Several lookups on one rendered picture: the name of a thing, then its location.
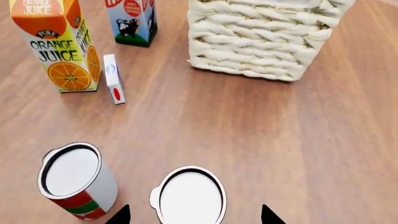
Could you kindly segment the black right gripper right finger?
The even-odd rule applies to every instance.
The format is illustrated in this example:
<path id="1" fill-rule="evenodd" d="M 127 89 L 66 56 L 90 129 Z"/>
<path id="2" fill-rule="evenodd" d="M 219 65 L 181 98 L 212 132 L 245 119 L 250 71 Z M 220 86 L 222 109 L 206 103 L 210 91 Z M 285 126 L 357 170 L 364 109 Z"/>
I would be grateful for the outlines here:
<path id="1" fill-rule="evenodd" d="M 262 224 L 286 224 L 286 222 L 275 214 L 267 205 L 262 205 L 261 222 Z"/>

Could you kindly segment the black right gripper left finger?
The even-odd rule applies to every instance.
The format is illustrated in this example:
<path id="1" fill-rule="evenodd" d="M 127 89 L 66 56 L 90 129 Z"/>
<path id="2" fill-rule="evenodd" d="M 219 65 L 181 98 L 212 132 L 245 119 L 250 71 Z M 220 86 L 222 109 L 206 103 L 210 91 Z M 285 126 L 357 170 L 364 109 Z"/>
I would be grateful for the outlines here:
<path id="1" fill-rule="evenodd" d="M 131 211 L 129 205 L 123 206 L 105 224 L 130 224 Z"/>

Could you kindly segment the white-lidded soup can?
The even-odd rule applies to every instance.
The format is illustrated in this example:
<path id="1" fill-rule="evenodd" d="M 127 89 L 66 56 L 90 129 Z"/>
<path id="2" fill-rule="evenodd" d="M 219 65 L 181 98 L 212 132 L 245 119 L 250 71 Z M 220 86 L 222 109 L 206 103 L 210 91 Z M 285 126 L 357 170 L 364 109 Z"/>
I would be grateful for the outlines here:
<path id="1" fill-rule="evenodd" d="M 149 195 L 160 224 L 222 224 L 226 191 L 216 175 L 200 166 L 168 173 Z"/>

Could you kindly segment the white woven basket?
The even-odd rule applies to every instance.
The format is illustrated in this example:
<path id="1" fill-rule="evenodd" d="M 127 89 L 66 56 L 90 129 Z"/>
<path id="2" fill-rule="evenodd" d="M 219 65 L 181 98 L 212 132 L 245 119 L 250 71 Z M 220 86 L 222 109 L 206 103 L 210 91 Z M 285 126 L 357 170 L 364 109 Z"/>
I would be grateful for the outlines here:
<path id="1" fill-rule="evenodd" d="M 295 82 L 355 0 L 188 0 L 195 68 Z"/>

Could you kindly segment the red and green striped can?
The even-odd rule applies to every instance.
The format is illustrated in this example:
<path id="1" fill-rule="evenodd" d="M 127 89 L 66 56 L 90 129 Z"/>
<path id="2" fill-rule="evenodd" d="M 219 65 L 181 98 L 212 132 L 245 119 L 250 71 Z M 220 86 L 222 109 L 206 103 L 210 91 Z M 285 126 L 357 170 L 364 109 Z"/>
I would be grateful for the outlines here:
<path id="1" fill-rule="evenodd" d="M 42 158 L 39 192 L 80 220 L 96 220 L 110 211 L 118 185 L 99 149 L 74 142 L 52 149 Z"/>

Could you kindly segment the small white box red oval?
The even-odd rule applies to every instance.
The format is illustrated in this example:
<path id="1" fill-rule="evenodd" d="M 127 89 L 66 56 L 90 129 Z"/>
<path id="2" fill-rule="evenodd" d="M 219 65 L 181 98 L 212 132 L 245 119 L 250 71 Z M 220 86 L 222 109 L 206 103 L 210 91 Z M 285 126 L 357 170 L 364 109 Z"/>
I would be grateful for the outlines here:
<path id="1" fill-rule="evenodd" d="M 126 102 L 124 96 L 123 83 L 119 75 L 118 65 L 114 54 L 103 56 L 105 79 L 108 90 L 115 105 L 124 104 Z"/>

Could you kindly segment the orange juice carton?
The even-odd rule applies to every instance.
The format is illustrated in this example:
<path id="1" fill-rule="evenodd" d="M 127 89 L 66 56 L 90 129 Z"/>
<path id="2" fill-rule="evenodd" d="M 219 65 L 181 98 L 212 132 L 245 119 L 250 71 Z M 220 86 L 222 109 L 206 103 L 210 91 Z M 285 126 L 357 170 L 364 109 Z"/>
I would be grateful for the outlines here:
<path id="1" fill-rule="evenodd" d="M 79 0 L 9 0 L 9 9 L 60 93 L 98 89 L 101 63 Z"/>

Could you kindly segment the milk carton with cow print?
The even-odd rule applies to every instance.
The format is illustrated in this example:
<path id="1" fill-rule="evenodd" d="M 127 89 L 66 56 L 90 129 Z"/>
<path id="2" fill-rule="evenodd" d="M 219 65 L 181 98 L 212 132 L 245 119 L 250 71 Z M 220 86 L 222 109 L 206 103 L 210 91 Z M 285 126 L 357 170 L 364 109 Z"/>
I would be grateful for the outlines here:
<path id="1" fill-rule="evenodd" d="M 157 33 L 155 0 L 104 0 L 114 40 L 149 47 Z"/>

